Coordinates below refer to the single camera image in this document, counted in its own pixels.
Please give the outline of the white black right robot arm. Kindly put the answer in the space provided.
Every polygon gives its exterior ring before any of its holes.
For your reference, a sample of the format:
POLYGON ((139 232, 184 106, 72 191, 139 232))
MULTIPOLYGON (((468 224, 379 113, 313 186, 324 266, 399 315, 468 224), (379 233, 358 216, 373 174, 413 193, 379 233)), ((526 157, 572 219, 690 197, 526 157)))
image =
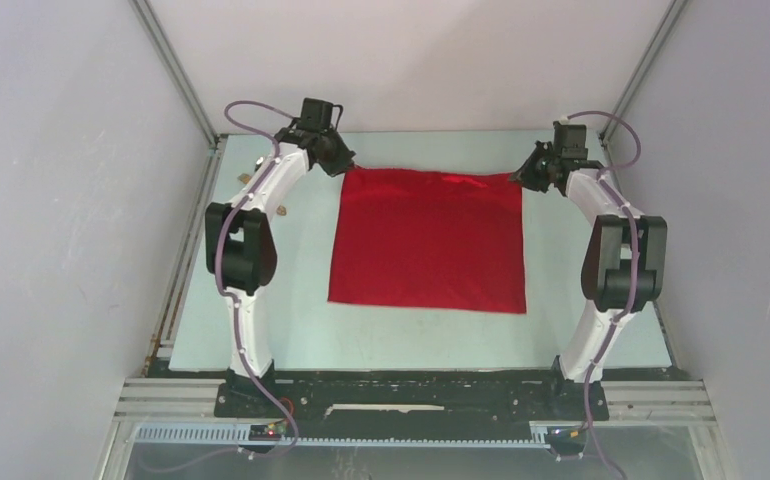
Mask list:
POLYGON ((658 299, 663 287, 668 225, 634 207, 611 180, 611 170, 590 158, 587 128, 573 116, 553 124, 553 138, 538 141, 509 177, 525 190, 556 188, 591 227, 580 286, 585 308, 556 364, 563 379, 542 392, 546 411, 567 418, 583 403, 580 388, 602 377, 605 359, 624 327, 658 299))

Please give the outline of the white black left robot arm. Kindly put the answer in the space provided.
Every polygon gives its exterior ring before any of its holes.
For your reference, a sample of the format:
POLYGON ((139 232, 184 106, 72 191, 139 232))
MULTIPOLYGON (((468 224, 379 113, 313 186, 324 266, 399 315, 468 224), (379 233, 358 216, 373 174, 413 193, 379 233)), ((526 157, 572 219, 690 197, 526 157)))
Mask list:
POLYGON ((251 179, 229 201, 210 203, 204 215, 207 270, 225 299, 232 329, 231 371, 250 380, 238 402, 253 416, 265 416, 277 403, 276 388, 264 380, 274 364, 268 320, 259 297, 273 280, 278 252, 271 222, 285 197, 314 167, 336 177, 352 170, 355 153, 339 133, 344 107, 306 98, 297 115, 274 134, 236 120, 232 111, 245 101, 229 103, 225 118, 235 127, 266 138, 268 155, 260 158, 251 179))

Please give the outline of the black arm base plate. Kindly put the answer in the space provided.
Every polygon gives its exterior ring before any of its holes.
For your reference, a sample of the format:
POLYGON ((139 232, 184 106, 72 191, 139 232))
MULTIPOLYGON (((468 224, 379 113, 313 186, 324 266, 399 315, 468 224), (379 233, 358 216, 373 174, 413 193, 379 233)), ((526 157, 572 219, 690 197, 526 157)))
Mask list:
POLYGON ((217 418, 292 418, 289 436, 362 439, 522 440, 533 425, 609 418, 600 383, 551 370, 281 370, 259 391, 249 380, 219 386, 217 418))

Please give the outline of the red satin napkin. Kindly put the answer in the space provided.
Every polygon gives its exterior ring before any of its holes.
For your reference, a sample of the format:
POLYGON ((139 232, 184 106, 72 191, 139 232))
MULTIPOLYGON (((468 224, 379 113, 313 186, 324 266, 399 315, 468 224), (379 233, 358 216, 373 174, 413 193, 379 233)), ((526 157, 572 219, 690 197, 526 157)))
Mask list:
POLYGON ((527 311, 523 194, 507 174, 357 168, 343 179, 328 299, 527 311))

